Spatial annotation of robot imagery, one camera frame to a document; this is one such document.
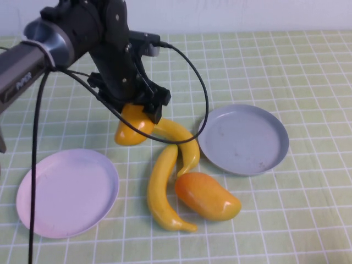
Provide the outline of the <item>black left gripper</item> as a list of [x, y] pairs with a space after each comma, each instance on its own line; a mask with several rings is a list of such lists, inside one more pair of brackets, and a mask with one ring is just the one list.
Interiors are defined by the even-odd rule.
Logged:
[[160, 40], [159, 35], [131, 35], [121, 48], [106, 41], [90, 52], [108, 96], [121, 103], [143, 105], [153, 124], [159, 123], [162, 106], [170, 102], [171, 93], [149, 79], [141, 59], [158, 56]]

